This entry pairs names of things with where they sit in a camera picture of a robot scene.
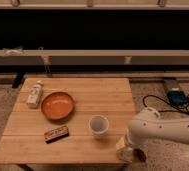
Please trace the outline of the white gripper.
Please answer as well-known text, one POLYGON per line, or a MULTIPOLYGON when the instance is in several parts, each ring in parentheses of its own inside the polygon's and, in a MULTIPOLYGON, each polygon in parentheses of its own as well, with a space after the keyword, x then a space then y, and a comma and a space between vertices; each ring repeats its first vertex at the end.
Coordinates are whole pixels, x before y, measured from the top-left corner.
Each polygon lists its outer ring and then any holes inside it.
POLYGON ((145 138, 127 132, 116 144, 117 157, 125 162, 132 162, 134 159, 133 149, 142 148, 145 142, 145 138))

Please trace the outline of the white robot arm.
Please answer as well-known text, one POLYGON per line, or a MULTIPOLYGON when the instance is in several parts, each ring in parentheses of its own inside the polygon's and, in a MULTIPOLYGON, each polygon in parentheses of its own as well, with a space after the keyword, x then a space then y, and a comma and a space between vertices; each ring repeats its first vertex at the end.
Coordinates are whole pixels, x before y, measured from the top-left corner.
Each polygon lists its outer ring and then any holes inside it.
POLYGON ((117 156, 125 162, 132 162, 134 150, 148 139, 169 140, 189 145, 189 117, 163 119, 152 107, 146 107, 129 122, 124 136, 116 144, 117 156))

